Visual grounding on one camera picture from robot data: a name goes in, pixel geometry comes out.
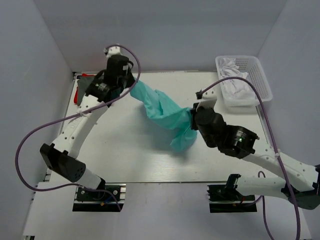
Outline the teal polo shirt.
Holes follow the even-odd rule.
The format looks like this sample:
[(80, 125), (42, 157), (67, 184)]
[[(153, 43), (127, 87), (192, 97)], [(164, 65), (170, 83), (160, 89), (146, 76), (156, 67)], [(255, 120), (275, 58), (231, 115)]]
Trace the teal polo shirt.
[(146, 116), (159, 127), (176, 131), (170, 146), (177, 152), (191, 147), (197, 139), (197, 131), (191, 129), (191, 109), (182, 108), (164, 92), (153, 90), (142, 81), (130, 90), (131, 97), (143, 103)]

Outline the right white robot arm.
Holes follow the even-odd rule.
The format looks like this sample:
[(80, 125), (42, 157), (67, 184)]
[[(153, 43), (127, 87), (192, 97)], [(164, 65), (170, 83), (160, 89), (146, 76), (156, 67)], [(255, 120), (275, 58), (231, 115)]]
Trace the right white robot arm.
[(217, 99), (200, 100), (190, 110), (192, 130), (198, 130), (209, 148), (244, 160), (275, 174), (273, 178), (230, 174), (223, 185), (209, 185), (211, 202), (241, 202), (246, 196), (262, 195), (285, 199), (299, 208), (314, 210), (320, 205), (320, 167), (304, 164), (280, 153), (249, 129), (227, 124), (214, 111)]

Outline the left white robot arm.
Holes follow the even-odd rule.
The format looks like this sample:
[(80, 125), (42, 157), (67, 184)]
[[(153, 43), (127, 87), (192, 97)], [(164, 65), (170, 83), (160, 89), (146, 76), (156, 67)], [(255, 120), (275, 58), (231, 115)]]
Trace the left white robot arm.
[(106, 182), (77, 157), (98, 119), (124, 89), (135, 82), (131, 72), (133, 63), (122, 55), (119, 46), (106, 48), (104, 53), (107, 57), (106, 69), (95, 75), (84, 91), (78, 106), (79, 116), (73, 118), (50, 145), (44, 143), (40, 148), (40, 154), (50, 170), (73, 184), (88, 188), (88, 193), (96, 200), (105, 196)]

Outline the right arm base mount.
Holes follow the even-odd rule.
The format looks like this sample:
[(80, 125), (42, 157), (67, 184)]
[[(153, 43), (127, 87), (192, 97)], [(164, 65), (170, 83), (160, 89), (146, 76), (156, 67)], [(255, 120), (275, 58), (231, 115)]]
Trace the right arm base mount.
[(256, 213), (256, 197), (244, 196), (237, 191), (240, 174), (231, 174), (224, 184), (207, 185), (211, 214)]

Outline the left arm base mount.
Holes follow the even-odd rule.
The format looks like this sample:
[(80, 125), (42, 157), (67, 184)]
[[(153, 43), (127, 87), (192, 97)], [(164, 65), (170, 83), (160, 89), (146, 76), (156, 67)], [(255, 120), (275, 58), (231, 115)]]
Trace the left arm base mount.
[(107, 192), (92, 192), (76, 188), (73, 212), (119, 213), (125, 203), (126, 184), (109, 183), (105, 185)]

